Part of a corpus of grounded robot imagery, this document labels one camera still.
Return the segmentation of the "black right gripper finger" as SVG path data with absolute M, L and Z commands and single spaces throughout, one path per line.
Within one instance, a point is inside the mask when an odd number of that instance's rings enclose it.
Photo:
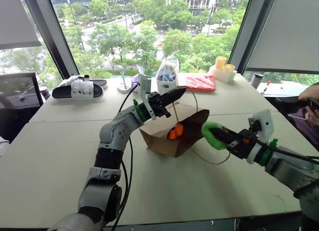
M 227 147 L 234 141 L 234 132 L 231 130 L 211 130 L 213 135 L 212 147 Z
M 222 126 L 221 128 L 216 128 L 215 134 L 218 139 L 236 139 L 237 133 Z

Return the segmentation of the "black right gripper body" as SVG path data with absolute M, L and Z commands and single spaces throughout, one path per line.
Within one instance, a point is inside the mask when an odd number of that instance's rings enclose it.
M 227 146 L 227 150 L 240 159 L 247 159 L 256 144 L 257 136 L 247 129 L 237 133 L 236 139 Z

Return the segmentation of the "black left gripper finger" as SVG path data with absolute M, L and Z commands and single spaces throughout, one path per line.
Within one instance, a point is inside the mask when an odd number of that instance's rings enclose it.
M 179 98 L 176 97 L 171 97 L 171 98 L 164 98 L 163 99 L 163 106 L 167 107 L 168 105 L 174 103 L 175 101 L 177 101 Z
M 186 88 L 175 88 L 173 90 L 170 90 L 169 92 L 163 94 L 161 96 L 162 102 L 174 102 L 181 98 L 183 94 L 185 93 Z

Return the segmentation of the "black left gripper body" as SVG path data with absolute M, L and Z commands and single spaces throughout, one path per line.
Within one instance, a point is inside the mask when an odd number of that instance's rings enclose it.
M 157 92 L 151 92 L 148 95 L 149 105 L 151 106 L 156 117 L 165 116 L 166 118 L 169 118 L 171 116 L 171 114 L 168 112 L 166 107 L 163 106 L 161 96 L 162 95 L 160 95 Z

